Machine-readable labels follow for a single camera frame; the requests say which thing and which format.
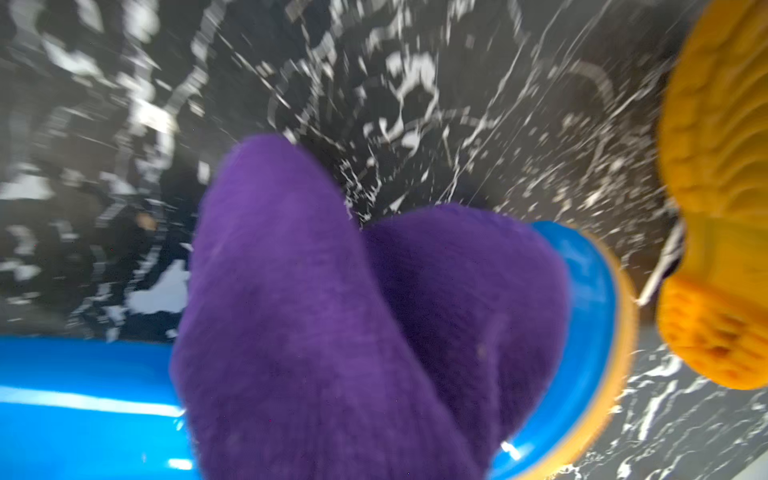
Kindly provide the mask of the purple cloth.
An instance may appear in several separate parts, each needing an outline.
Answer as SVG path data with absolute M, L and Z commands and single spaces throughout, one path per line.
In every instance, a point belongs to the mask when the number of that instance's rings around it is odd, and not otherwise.
M 206 479 L 482 479 L 569 318 L 531 226 L 442 204 L 360 227 L 306 150 L 258 135 L 201 204 L 171 373 Z

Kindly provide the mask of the blue rubber boot back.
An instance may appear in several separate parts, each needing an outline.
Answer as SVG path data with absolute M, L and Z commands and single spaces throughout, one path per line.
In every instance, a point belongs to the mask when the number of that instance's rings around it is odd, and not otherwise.
M 689 367 L 767 384 L 767 5 L 712 1 L 664 95 L 658 169 L 684 224 L 657 325 Z

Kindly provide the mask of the blue rubber boot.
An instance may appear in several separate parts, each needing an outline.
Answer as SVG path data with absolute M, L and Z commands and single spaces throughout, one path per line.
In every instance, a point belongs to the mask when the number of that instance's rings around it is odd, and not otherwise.
M 767 5 L 712 1 L 664 95 L 658 169 L 684 224 L 657 325 L 689 367 L 767 384 Z
M 536 411 L 501 445 L 492 479 L 547 479 L 600 435 L 632 364 L 638 310 L 610 250 L 572 227 L 535 229 L 565 261 L 571 320 Z M 5 479 L 195 479 L 167 344 L 5 337 Z

